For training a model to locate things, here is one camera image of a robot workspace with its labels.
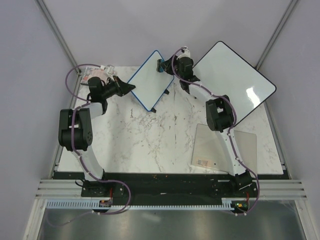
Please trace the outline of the blue framed small whiteboard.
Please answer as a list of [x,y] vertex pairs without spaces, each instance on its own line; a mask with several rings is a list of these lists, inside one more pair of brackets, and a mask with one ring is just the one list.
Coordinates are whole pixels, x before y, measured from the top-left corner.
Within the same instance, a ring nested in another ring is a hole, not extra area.
[[169,94],[168,88],[175,77],[165,72],[158,72],[158,60],[164,58],[158,50],[154,50],[145,62],[127,81],[134,85],[131,92],[138,102],[148,112],[156,112],[155,106],[164,94]]

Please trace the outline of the blue whiteboard eraser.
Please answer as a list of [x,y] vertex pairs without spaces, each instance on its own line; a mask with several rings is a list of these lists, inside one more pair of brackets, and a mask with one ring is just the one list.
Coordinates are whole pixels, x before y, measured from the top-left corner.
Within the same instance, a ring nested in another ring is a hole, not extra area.
[[163,73],[164,72],[164,60],[162,58],[157,60],[157,67],[156,67],[156,71],[159,73]]

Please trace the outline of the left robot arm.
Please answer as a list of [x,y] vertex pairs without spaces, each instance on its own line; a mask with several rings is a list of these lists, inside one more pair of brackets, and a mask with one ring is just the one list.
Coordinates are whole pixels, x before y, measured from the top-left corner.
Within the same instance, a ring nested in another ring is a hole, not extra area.
[[58,142],[78,160],[86,182],[94,182],[92,191],[99,197],[106,196],[111,183],[128,186],[119,180],[103,180],[104,169],[99,164],[92,148],[94,133],[92,120],[107,112],[108,98],[123,97],[136,88],[114,75],[104,82],[99,77],[91,77],[86,84],[89,93],[84,105],[62,109],[59,115]]

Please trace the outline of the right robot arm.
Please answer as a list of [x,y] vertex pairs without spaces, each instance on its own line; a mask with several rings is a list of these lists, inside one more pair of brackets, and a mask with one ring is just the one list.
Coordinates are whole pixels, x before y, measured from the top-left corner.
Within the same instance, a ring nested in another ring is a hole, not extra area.
[[209,129],[216,133],[229,163],[229,191],[233,196],[240,197],[253,180],[251,170],[243,163],[235,140],[235,109],[227,95],[215,95],[203,85],[194,74],[193,64],[190,57],[173,55],[168,60],[158,59],[156,71],[177,77],[182,90],[205,102],[206,123]]

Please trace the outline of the black framed large whiteboard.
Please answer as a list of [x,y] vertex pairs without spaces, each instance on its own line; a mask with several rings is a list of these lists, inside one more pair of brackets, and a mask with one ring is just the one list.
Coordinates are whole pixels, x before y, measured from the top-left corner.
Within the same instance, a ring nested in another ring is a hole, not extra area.
[[229,97],[239,124],[277,90],[270,80],[223,41],[194,65],[194,74],[214,95]]

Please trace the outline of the floral patterned notebook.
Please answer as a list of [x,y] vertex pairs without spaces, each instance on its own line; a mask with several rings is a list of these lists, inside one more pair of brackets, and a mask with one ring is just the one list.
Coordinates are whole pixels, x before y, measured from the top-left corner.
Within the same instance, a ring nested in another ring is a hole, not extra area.
[[107,84],[110,80],[114,79],[114,75],[107,75],[100,66],[87,66],[82,76],[81,85],[87,85],[90,78],[98,77],[103,83]]

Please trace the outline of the grey flat tablet board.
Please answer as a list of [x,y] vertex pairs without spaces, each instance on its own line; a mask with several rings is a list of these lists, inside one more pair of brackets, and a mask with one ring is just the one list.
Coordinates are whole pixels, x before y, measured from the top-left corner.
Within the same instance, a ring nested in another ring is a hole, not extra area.
[[[257,136],[253,133],[238,130],[234,132],[234,135],[234,143],[238,147],[237,153],[242,157],[243,163],[257,173]],[[231,167],[217,132],[211,131],[207,125],[197,124],[196,126],[191,164],[225,173]]]

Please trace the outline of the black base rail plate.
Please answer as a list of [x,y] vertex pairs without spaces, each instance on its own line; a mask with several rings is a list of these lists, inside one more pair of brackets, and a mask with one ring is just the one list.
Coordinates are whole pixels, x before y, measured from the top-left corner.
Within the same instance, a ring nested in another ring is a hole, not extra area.
[[233,177],[229,174],[151,174],[104,173],[101,181],[86,180],[80,172],[56,172],[55,180],[74,180],[82,188],[82,197],[120,197],[131,193],[135,199],[160,195],[195,195],[214,199],[218,197],[256,197],[262,190],[263,180],[288,180],[288,175],[254,178]]

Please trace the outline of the aluminium frame rail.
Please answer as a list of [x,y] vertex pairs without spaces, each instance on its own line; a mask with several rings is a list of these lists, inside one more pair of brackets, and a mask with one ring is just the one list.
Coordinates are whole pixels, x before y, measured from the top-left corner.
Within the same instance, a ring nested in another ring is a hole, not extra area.
[[[307,194],[299,180],[260,180],[260,200],[306,200]],[[81,188],[71,179],[43,179],[36,199],[80,199]]]

